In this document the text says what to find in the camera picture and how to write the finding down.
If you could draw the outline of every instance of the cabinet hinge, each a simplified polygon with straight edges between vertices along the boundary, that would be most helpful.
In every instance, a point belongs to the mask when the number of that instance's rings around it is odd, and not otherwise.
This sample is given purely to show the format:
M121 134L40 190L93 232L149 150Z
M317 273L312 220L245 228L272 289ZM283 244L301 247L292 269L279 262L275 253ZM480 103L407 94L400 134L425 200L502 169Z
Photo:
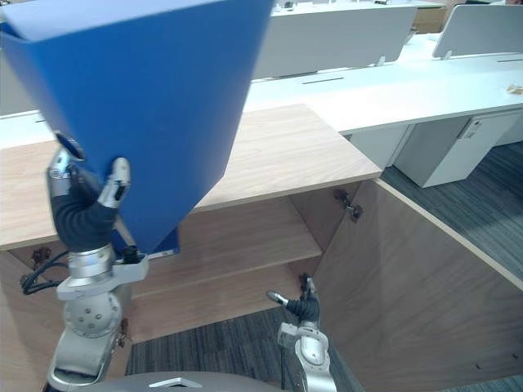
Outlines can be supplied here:
M349 194L343 189L334 190L334 198L341 203L343 209L347 211L351 217L351 220L356 223L361 214L363 214L363 208L357 204L353 206L349 199Z

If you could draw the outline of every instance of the blue binder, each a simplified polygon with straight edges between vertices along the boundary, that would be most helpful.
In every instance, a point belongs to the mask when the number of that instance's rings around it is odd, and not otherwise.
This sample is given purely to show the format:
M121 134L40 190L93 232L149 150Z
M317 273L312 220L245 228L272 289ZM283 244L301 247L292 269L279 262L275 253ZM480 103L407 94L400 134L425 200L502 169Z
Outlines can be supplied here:
M152 252L223 176L272 0L39 0L3 7L3 50L53 130Z

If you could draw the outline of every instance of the shelf board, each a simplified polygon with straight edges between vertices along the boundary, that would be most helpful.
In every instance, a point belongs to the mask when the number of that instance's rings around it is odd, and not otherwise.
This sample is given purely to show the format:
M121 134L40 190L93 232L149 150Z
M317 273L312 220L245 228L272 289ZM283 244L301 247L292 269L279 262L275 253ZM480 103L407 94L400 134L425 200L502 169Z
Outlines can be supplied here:
M300 296L297 276L286 265L140 296L132 301L129 312L132 341L148 341L278 306L267 298L267 290Z
M57 239L43 175L57 149L55 141L0 149L0 250ZM304 105L249 112L242 117L225 175L192 212L347 184L380 173Z
M135 298L321 255L288 198L191 214L179 233L180 254L151 260Z

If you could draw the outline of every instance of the open cabinet door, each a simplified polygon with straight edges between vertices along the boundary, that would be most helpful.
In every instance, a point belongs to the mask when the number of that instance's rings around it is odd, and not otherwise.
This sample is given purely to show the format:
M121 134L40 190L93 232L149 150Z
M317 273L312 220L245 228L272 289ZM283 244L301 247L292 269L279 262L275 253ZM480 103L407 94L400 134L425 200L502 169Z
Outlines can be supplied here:
M381 180L361 184L315 281L321 327L366 391L523 372L523 284Z

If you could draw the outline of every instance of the cable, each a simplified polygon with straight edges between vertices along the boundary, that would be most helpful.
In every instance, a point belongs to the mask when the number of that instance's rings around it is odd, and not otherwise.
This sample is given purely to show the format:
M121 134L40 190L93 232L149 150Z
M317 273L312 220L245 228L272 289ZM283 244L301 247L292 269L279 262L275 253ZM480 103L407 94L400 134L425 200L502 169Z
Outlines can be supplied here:
M285 347L281 346L281 390L285 390Z
M41 274L43 274L46 270L50 269L51 267L67 267L67 264L65 264L65 263L62 263L62 262L56 263L57 260L59 260L61 257L65 256L67 253L69 253L69 251L64 251L64 252L56 255L52 259L46 261L44 264L40 265L31 275L29 275L27 277L23 276L22 279L20 280L20 285L22 286L22 291L24 292L24 294L26 296L29 296L31 294L34 294L35 292L39 292L40 290L44 290L49 287L56 287L60 283L62 283L62 281L55 281L55 282L50 281L50 282L46 282L46 283L34 284L34 282L36 282L38 277Z

